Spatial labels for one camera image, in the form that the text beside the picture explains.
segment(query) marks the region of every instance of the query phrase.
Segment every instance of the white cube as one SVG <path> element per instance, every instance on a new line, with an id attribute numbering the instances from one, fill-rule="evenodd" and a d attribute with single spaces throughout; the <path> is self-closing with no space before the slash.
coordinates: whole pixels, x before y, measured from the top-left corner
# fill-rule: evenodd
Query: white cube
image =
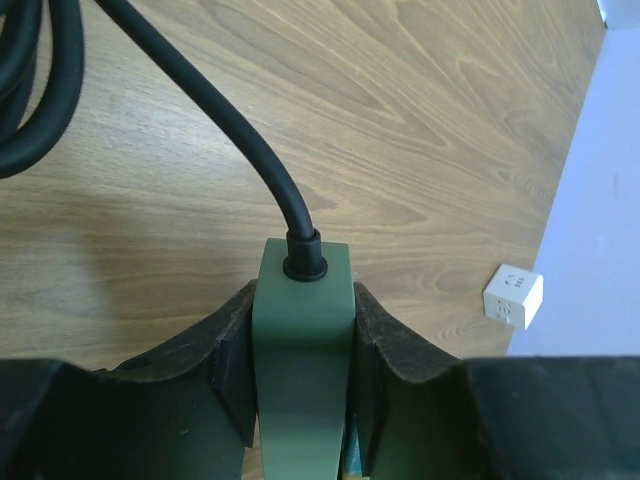
<path id="1" fill-rule="evenodd" d="M 544 279 L 539 273 L 500 265 L 484 289 L 487 317 L 516 328 L 527 329 L 542 305 Z"/>

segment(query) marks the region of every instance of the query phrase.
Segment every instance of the black curved support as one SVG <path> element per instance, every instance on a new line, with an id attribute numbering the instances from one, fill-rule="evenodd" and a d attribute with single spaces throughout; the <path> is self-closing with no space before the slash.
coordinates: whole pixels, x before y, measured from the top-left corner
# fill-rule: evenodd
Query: black curved support
<path id="1" fill-rule="evenodd" d="M 347 421 L 372 480 L 640 478 L 640 358 L 458 360 L 354 288 Z M 113 371 L 0 361 L 0 479 L 239 479 L 253 294 Z"/>
<path id="2" fill-rule="evenodd" d="M 1 361 L 0 478 L 239 479 L 256 415 L 253 291 L 114 371 Z"/>

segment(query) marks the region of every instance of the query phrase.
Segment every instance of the green plastic housing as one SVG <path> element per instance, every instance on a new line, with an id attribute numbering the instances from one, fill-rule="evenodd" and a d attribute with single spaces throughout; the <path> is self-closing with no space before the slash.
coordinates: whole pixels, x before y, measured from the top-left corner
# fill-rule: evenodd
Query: green plastic housing
<path id="1" fill-rule="evenodd" d="M 323 243 L 317 282 L 288 278 L 284 240 L 265 246 L 253 349 L 266 480 L 335 480 L 345 425 L 355 297 L 349 246 Z"/>

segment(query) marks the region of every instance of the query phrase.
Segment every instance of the coiled black cable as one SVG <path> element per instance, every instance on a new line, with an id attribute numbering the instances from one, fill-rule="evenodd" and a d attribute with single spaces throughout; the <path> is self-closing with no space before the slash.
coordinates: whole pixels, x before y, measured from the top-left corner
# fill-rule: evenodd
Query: coiled black cable
<path id="1" fill-rule="evenodd" d="M 295 182 L 260 134 L 127 0 L 95 0 L 120 28 L 214 121 L 256 169 L 289 232 L 285 272 L 322 278 L 320 234 Z M 40 161 L 66 130 L 80 98 L 84 38 L 78 0 L 49 0 L 52 63 L 43 97 L 19 127 L 31 95 L 43 0 L 0 0 L 0 178 Z"/>

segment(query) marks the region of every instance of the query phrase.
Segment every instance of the olive green stand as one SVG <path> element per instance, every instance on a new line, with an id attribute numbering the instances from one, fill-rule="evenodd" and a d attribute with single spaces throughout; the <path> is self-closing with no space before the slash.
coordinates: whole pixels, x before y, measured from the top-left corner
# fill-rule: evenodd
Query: olive green stand
<path id="1" fill-rule="evenodd" d="M 269 239 L 253 303 L 254 366 L 266 480 L 335 480 L 345 425 L 355 297 L 349 246 L 323 243 L 326 276 L 282 270 Z"/>

